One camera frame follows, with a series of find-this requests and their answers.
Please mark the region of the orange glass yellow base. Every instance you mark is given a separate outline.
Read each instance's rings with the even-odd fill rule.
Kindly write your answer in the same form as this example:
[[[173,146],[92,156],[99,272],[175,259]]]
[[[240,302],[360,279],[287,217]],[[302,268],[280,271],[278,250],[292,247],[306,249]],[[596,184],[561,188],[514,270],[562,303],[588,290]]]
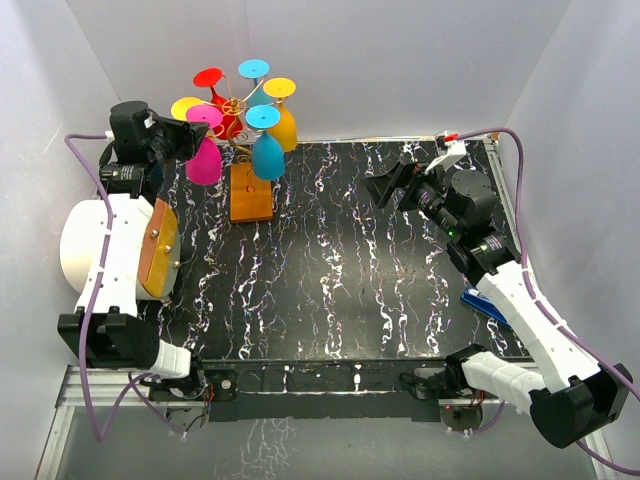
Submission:
[[[204,105],[205,101],[197,97],[187,96],[176,100],[170,109],[170,113],[175,120],[186,121],[187,111],[195,106]]]
[[[295,118],[284,104],[296,92],[296,88],[296,83],[285,77],[272,78],[263,85],[264,93],[275,100],[274,107],[280,113],[280,120],[268,129],[268,133],[279,142],[284,152],[291,152],[298,145]]]

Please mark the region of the magenta wine glass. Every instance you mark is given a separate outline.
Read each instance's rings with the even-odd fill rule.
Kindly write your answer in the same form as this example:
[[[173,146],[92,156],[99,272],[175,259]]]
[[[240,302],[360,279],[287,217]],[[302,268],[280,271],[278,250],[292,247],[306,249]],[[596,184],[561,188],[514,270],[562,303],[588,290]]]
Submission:
[[[222,123],[223,115],[214,106],[196,105],[187,110],[186,118],[190,122],[204,122],[210,130]],[[213,185],[222,176],[221,153],[215,141],[208,135],[202,141],[196,155],[186,164],[187,178],[201,186]]]

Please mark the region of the blue wine glass front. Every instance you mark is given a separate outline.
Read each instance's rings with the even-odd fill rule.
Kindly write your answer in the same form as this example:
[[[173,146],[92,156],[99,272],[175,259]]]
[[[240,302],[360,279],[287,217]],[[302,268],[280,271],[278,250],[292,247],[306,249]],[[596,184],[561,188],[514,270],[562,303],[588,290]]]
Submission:
[[[247,125],[261,134],[255,140],[251,152],[252,168],[257,178],[274,181],[285,172],[284,151],[280,143],[268,132],[276,126],[281,115],[276,107],[257,105],[246,112]]]

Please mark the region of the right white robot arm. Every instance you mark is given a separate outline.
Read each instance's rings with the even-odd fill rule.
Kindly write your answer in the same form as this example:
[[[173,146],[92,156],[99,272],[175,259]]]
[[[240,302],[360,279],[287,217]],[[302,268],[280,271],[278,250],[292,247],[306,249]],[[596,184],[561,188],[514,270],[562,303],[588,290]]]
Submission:
[[[458,170],[447,178],[442,167],[427,170],[398,162],[361,183],[378,208],[402,190],[399,210],[418,210],[447,234],[453,265],[504,316],[538,367],[520,368],[473,344],[446,358],[444,376],[453,394],[466,397],[481,390],[507,401],[527,413],[557,448],[618,419],[630,373],[587,353],[537,306],[526,287],[523,257],[493,226],[498,198],[487,175]]]

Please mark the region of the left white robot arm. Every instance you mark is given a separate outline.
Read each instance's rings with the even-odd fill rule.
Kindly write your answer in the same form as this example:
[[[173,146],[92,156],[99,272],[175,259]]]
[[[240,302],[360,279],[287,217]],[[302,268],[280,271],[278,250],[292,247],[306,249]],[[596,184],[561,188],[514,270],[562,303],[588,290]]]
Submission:
[[[91,368],[134,368],[194,399],[207,376],[191,352],[160,338],[138,316],[141,301],[168,298],[180,266],[177,215],[162,199],[169,161],[192,159],[208,132],[204,122],[158,115],[143,101],[113,106],[108,144],[89,171],[97,196],[76,204],[61,234],[60,264],[79,299],[57,331]]]

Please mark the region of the red wine glass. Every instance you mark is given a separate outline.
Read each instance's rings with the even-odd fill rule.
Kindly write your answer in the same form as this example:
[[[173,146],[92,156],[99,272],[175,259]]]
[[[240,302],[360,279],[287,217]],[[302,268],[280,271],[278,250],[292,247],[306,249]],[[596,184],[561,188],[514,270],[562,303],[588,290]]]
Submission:
[[[218,91],[216,90],[218,83],[221,80],[224,80],[224,78],[222,78],[223,74],[224,74],[224,72],[219,68],[216,68],[216,67],[207,68],[207,69],[204,69],[204,70],[201,70],[200,72],[198,72],[193,77],[192,82],[196,87],[208,88],[210,90],[210,93],[211,93],[211,101],[210,102],[217,101],[217,102],[221,103],[224,100],[228,99],[228,98],[225,98],[222,95],[220,95],[218,93]],[[232,118],[230,116],[223,116],[221,125],[218,128],[219,132],[216,133],[216,137],[217,138],[219,138],[219,135],[224,135],[225,134],[225,128],[227,126],[229,126],[231,124],[231,122],[232,122]],[[242,123],[240,121],[240,123],[234,129],[234,135],[236,136],[236,138],[242,133],[242,130],[243,130],[243,125],[242,125]]]

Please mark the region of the orange wooden rack base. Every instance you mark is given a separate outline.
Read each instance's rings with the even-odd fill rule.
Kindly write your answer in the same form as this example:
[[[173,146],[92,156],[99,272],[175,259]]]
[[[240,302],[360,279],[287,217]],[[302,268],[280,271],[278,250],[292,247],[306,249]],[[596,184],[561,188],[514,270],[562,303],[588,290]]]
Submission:
[[[230,192],[230,220],[232,223],[273,219],[271,182],[256,177],[250,163],[231,166]]]

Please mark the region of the teal wine glass back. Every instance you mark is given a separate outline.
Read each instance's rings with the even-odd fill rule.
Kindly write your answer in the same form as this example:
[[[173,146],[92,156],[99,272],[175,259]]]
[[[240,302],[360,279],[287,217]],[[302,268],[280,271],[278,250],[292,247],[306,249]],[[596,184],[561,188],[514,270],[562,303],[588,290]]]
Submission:
[[[239,75],[253,82],[253,88],[247,100],[249,107],[271,103],[271,98],[264,92],[261,84],[269,70],[270,65],[262,59],[249,59],[238,66]]]

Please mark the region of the white cylinder drum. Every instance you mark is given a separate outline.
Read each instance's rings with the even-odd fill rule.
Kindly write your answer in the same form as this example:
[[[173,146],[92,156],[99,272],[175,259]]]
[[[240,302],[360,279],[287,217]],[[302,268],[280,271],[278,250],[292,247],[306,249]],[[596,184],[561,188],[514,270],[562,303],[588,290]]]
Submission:
[[[84,200],[70,212],[60,239],[60,263],[68,283],[88,302],[110,235],[102,283],[125,301],[161,300],[174,288],[180,267],[177,216],[169,204],[127,193],[108,201]]]

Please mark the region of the blue stapler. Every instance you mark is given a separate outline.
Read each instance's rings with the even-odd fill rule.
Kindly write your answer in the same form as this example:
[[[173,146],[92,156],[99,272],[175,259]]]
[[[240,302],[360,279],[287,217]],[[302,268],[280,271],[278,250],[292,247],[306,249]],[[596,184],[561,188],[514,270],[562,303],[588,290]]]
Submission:
[[[496,320],[499,324],[511,328],[511,325],[494,303],[479,290],[471,287],[466,288],[460,295],[460,300],[487,317]]]

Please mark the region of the black front mounting rail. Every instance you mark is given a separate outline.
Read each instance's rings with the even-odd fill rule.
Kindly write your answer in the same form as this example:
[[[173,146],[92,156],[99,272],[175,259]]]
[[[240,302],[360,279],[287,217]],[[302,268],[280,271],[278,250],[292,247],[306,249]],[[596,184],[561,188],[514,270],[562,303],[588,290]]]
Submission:
[[[484,407],[490,393],[455,392],[441,359],[205,361],[189,377],[148,382],[150,397],[202,407],[212,422],[409,418],[437,422],[448,407]]]

